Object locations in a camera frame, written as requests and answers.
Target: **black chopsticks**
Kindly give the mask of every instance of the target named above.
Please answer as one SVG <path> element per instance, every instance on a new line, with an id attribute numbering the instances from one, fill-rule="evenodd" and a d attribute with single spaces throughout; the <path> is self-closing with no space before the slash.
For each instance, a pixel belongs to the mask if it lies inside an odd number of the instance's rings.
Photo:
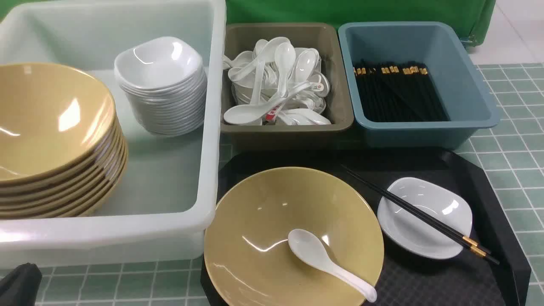
<path id="1" fill-rule="evenodd" d="M 385 190 L 375 185 L 374 183 L 365 180 L 364 178 L 360 177 L 358 174 L 353 172 L 351 169 L 349 169 L 347 166 L 345 165 L 341 165 L 341 166 L 346 170 L 346 172 L 349 175 L 353 176 L 354 178 L 359 180 L 361 183 L 365 184 L 370 189 L 383 195 L 384 197 L 394 202 L 395 204 L 399 205 L 401 208 L 411 213 L 412 215 L 416 216 L 417 218 L 419 218 L 421 221 L 425 222 L 426 224 L 431 225 L 434 229 L 438 230 L 439 232 L 443 233 L 444 235 L 446 235 L 453 241 L 469 249 L 472 253 L 486 259 L 489 262 L 492 262 L 495 265 L 499 265 L 499 261 L 490 255 L 491 252 L 488 249 L 480 246 L 478 242 L 470 239 L 470 237 L 468 236 L 463 235 L 462 233 L 458 232 L 457 230 L 453 229 L 447 224 L 442 223 L 441 221 L 432 217 L 426 212 L 417 209 L 415 206 L 399 198 L 392 192 Z"/>

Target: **white floor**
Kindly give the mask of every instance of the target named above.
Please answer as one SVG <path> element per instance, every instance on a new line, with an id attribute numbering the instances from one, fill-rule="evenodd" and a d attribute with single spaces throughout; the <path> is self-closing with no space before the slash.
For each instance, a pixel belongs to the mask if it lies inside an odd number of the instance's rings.
<path id="1" fill-rule="evenodd" d="M 484 43 L 468 51 L 478 65 L 544 62 L 544 0 L 497 0 Z"/>

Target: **white plastic bin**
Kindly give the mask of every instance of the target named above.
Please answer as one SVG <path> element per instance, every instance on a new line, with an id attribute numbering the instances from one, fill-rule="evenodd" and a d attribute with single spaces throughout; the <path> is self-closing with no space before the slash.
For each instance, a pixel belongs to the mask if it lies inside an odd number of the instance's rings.
<path id="1" fill-rule="evenodd" d="M 147 133 L 113 77 L 118 53 L 160 36 L 192 45 L 208 70 L 204 126 L 177 138 Z M 0 267 L 202 254 L 217 196 L 224 38 L 224 0 L 54 1 L 23 4 L 8 14 L 0 24 L 0 64 L 54 62 L 100 78 L 115 97 L 129 163 L 93 217 L 1 221 Z"/>

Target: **brown plastic tray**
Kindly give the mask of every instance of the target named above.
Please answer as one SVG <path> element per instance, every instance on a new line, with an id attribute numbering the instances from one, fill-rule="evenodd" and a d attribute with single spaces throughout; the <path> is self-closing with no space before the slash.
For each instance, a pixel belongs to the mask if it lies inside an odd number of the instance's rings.
<path id="1" fill-rule="evenodd" d="M 315 48 L 322 58 L 322 72 L 331 83 L 325 98 L 323 115 L 332 125 L 312 126 L 238 126 L 222 119 L 221 133 L 231 137 L 238 150 L 313 149 L 332 143 L 336 133 L 349 128 L 354 120 L 340 43 L 336 30 L 326 23 L 239 23 L 228 25 L 225 33 L 225 55 L 235 58 L 240 52 L 253 50 L 259 39 L 287 37 L 294 47 Z M 221 118 L 235 106 L 227 70 L 223 73 Z"/>

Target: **stack of yellow bowls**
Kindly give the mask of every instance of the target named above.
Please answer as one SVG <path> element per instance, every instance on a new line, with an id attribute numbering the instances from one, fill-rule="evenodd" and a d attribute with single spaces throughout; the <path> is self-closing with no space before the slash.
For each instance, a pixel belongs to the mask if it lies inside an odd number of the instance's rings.
<path id="1" fill-rule="evenodd" d="M 102 82 L 58 64 L 0 66 L 0 219 L 88 216 L 127 156 Z"/>

